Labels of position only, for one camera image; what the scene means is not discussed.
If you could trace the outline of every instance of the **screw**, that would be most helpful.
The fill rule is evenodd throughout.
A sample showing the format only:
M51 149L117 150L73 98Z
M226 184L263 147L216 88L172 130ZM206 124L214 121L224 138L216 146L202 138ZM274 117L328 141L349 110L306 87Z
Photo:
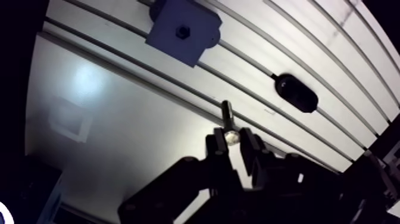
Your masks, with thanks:
M179 26L178 28L176 28L175 35L182 40L190 37L190 27L185 25Z

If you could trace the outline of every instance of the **bolt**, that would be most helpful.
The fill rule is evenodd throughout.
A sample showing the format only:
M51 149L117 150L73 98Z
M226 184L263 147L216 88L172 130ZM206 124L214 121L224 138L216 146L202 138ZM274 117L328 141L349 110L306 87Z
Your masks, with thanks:
M184 39L190 37L190 27L185 26L185 25L179 26L178 28L176 28L176 33L175 33L175 35L176 35L178 38L182 39L182 40L184 40Z

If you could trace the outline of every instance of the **black oval object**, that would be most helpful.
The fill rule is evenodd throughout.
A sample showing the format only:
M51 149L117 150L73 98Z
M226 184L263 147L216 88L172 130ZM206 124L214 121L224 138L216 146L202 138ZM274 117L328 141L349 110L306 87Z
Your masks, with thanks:
M317 109L318 96L295 76L283 73L272 77L276 92L287 102L305 113L312 113Z

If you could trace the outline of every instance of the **black rounded pad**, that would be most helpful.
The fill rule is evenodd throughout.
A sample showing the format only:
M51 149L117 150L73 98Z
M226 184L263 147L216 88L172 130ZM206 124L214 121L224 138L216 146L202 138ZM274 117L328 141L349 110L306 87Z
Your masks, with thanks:
M291 74L275 76L275 90L287 102L305 113L317 109L318 96Z

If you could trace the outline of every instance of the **black screw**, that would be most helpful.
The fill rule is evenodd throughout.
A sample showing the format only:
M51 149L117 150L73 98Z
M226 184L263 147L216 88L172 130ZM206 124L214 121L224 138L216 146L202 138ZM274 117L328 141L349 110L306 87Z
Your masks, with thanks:
M175 35L176 35L178 38L182 39L182 40L184 40L184 39L190 37L190 27L185 26L185 25L179 26L178 28L176 28L176 33L175 33Z

